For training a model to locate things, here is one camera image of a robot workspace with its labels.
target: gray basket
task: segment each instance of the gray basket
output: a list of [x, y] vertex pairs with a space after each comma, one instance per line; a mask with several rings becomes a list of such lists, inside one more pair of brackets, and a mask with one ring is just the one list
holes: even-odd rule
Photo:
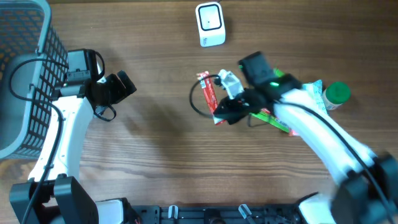
[[[0, 2], [0, 159], [38, 158], [51, 117], [51, 107], [11, 95], [11, 70], [32, 58], [67, 65], [67, 56], [51, 25], [51, 9], [46, 1]], [[18, 95], [48, 101], [66, 71], [49, 62], [28, 63], [14, 75], [12, 88]]]

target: white device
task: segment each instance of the white device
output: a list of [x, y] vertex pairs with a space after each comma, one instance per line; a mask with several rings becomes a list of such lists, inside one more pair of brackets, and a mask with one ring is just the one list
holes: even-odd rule
[[244, 91], [241, 81], [231, 71], [221, 69], [218, 76], [220, 76], [221, 84], [225, 87], [231, 100]]
[[220, 45], [225, 42], [223, 10], [218, 2], [199, 4], [196, 8], [197, 23], [202, 47]]

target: wood grain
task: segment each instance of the wood grain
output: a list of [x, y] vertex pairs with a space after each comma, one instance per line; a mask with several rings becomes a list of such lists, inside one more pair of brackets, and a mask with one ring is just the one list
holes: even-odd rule
[[[54, 4], [53, 25], [68, 49], [95, 49], [106, 73], [123, 69], [138, 91], [94, 119], [81, 157], [81, 183], [94, 200], [135, 205], [293, 202], [333, 182], [300, 138], [273, 126], [215, 126], [188, 103], [195, 74], [257, 51], [304, 82], [347, 83], [353, 96], [331, 116], [376, 152], [398, 156], [398, 3], [223, 1], [227, 41], [199, 45], [198, 2]], [[226, 95], [217, 90], [218, 98]], [[195, 104], [206, 110], [203, 94]], [[0, 162], [0, 223], [15, 223], [12, 184], [34, 161]]]

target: white square object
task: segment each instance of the white square object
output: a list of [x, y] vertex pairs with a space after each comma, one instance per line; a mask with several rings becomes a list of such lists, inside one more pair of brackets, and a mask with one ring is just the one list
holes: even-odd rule
[[210, 47], [225, 42], [223, 10], [218, 2], [208, 2], [196, 8], [200, 45]]

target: green bottle cap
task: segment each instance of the green bottle cap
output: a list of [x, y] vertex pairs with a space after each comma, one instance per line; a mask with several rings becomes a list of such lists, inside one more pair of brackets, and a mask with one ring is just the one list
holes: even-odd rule
[[330, 103], [338, 105], [347, 102], [351, 96], [351, 90], [348, 85], [342, 82], [335, 82], [326, 89], [325, 94]]

